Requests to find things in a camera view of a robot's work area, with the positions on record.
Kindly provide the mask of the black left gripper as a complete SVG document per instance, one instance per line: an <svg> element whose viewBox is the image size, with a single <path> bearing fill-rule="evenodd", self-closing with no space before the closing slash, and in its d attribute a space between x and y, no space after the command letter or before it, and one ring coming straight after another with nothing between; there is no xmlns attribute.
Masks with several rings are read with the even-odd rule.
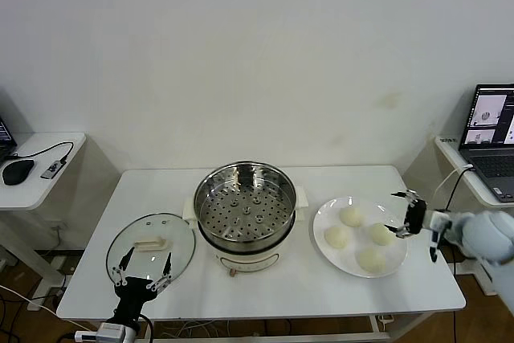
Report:
<svg viewBox="0 0 514 343"><path fill-rule="evenodd" d="M169 252L162 275L159 279L147 280L144 278L128 277L126 279L126 269L133 255L133 248L122 256L117 266L112 268L112 281L114 291L119 298L118 305L114 311L115 324L136 324L139 320L141 311L145 303L156 299L156 292L162 292L171 282L171 258Z"/></svg>

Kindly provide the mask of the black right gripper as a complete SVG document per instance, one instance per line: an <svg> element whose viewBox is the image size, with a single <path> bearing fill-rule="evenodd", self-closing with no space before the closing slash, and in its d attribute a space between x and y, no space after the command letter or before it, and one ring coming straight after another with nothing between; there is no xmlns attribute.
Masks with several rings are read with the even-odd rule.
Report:
<svg viewBox="0 0 514 343"><path fill-rule="evenodd" d="M400 227L385 225L399 239L405 239L420 233L426 213L426 202L419 199L414 190L398 191L391 194L394 197L404 198L408 202L404 224Z"/></svg>

